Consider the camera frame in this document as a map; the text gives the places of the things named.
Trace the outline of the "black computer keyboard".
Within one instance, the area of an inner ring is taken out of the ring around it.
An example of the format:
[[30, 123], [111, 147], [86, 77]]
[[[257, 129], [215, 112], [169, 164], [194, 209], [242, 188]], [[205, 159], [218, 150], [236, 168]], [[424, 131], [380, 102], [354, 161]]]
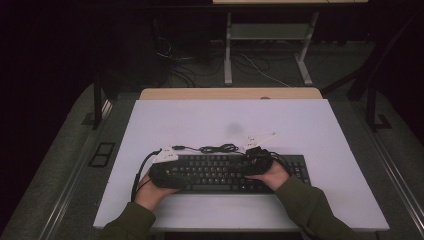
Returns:
[[[307, 165], [302, 155], [271, 153], [273, 162], [310, 185]], [[238, 170], [242, 155], [180, 155], [172, 172], [188, 178], [188, 185], [179, 189], [185, 194], [270, 194], [272, 190], [260, 180], [248, 179]]]

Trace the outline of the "white board sheet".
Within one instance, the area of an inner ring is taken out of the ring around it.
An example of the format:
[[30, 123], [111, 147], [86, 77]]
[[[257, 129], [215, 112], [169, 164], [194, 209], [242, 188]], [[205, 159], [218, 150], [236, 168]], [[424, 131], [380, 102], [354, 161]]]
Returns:
[[[134, 177], [151, 165], [147, 155], [167, 146], [191, 149], [267, 135], [263, 148], [300, 154], [312, 184], [325, 192], [333, 213], [358, 231], [389, 225], [325, 99], [139, 100], [135, 103], [94, 225], [117, 218], [130, 199]], [[155, 211], [156, 231], [294, 231], [273, 194], [173, 194]]]

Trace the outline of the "black floor socket frame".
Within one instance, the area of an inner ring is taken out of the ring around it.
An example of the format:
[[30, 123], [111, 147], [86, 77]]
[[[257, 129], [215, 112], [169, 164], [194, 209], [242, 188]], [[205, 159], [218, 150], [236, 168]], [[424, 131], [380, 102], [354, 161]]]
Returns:
[[114, 142], [101, 142], [90, 159], [88, 165], [95, 168], [103, 168], [108, 165], [115, 147]]

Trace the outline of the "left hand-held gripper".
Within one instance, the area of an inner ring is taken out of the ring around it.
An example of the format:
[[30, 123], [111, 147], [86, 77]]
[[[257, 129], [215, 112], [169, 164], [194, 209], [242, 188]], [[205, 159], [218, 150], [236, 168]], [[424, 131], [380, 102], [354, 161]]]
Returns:
[[148, 173], [154, 185], [168, 189], [183, 189], [188, 185], [187, 177], [172, 172], [173, 163], [176, 163], [178, 159], [172, 147], [166, 147], [159, 152]]

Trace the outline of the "person's right hand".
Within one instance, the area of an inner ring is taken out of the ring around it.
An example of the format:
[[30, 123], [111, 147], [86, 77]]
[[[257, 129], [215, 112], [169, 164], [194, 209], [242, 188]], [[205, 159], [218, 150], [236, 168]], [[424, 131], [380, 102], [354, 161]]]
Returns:
[[273, 162], [267, 172], [261, 175], [248, 176], [248, 179], [260, 180], [271, 190], [276, 191], [289, 177], [290, 175], [278, 162]]

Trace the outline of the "person's left hand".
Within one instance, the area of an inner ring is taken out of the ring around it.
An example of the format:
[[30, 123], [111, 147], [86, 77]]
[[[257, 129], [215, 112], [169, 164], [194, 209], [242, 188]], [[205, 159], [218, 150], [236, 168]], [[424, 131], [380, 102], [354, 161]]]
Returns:
[[177, 192], [177, 189], [157, 187], [148, 175], [139, 182], [134, 202], [153, 212], [167, 196]]

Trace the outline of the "white metal desk frame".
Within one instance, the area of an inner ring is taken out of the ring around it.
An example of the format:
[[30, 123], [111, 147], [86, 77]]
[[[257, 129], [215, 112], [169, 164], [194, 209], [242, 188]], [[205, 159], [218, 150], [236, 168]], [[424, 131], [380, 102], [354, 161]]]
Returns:
[[[366, 4], [368, 0], [212, 0], [214, 7], [345, 7]], [[312, 86], [311, 74], [305, 65], [308, 48], [319, 19], [319, 11], [313, 10], [306, 23], [234, 23], [233, 10], [226, 14], [225, 53], [223, 60], [224, 84], [233, 84], [231, 42], [234, 40], [300, 40], [302, 48], [294, 55], [301, 79], [306, 86]]]

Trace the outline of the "black metal stand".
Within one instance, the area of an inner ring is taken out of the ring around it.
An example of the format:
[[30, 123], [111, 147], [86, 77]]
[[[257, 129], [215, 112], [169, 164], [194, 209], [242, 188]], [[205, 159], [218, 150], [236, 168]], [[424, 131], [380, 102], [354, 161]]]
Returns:
[[367, 97], [366, 122], [376, 130], [376, 95], [389, 98], [415, 133], [424, 134], [424, 6], [396, 7], [377, 16], [375, 47], [365, 63], [324, 87], [327, 95], [349, 83], [347, 97]]
[[114, 100], [117, 96], [117, 90], [108, 77], [101, 74], [95, 74], [93, 77], [94, 91], [94, 123], [93, 129], [96, 130], [103, 119], [103, 104], [107, 100]]

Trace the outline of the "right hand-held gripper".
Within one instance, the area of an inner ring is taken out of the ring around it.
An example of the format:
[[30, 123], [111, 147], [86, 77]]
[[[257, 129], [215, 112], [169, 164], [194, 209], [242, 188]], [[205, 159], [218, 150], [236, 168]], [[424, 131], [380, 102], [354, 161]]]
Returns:
[[239, 160], [238, 170], [243, 176], [262, 175], [266, 173], [273, 164], [271, 153], [261, 147], [262, 144], [271, 140], [276, 133], [252, 135], [247, 137], [243, 146], [245, 153]]

